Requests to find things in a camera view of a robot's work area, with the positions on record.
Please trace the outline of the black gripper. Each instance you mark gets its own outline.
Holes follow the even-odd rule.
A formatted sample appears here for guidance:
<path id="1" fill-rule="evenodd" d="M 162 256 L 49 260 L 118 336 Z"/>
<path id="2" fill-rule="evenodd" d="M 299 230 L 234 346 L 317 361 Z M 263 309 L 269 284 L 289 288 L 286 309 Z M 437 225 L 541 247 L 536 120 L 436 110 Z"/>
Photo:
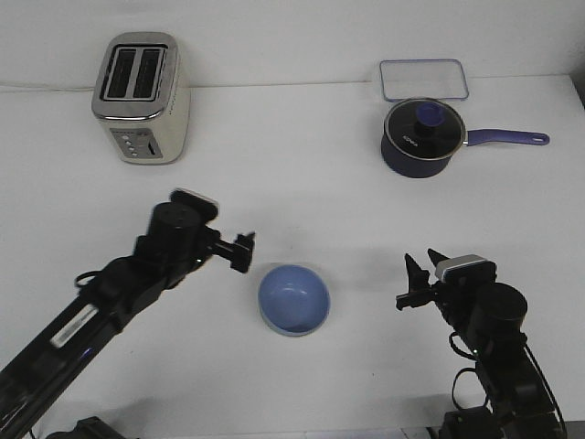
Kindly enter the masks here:
<path id="1" fill-rule="evenodd" d="M 427 253 L 436 270 L 449 266 L 448 256 L 431 248 Z M 527 300 L 514 287 L 498 282 L 471 288 L 443 283 L 430 286 L 430 272 L 408 253 L 404 259 L 408 292 L 397 296 L 397 309 L 433 302 L 472 352 L 516 352 L 526 344 L 521 326 L 527 315 Z"/>
<path id="2" fill-rule="evenodd" d="M 234 247 L 207 225 L 217 215 L 217 205 L 206 200 L 156 205 L 146 233 L 135 243 L 134 257 L 162 276 L 166 286 L 179 284 L 212 255 L 230 261 L 232 270 L 246 273 L 256 233 L 238 234 L 234 244 L 239 247 Z"/>

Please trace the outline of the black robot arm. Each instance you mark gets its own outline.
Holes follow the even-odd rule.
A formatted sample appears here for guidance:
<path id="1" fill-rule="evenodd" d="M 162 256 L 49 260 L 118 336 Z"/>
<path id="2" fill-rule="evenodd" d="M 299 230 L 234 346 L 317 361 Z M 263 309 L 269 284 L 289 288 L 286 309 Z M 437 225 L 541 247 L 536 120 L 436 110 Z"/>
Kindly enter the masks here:
<path id="1" fill-rule="evenodd" d="M 240 273 L 249 270 L 254 233 L 223 241 L 207 226 L 213 218 L 205 208 L 176 200 L 156 205 L 133 253 L 93 273 L 76 299 L 5 366 L 2 437 L 23 437 L 114 337 L 211 256 Z"/>
<path id="2" fill-rule="evenodd" d="M 445 413 L 432 438 L 565 438 L 558 403 L 527 344 L 521 326 L 527 300 L 515 287 L 496 280 L 497 266 L 475 254 L 449 258 L 428 251 L 431 275 L 407 255 L 408 291 L 396 307 L 433 303 L 464 348 L 459 356 L 473 362 L 470 371 L 482 385 L 484 401 L 471 408 L 457 405 Z"/>

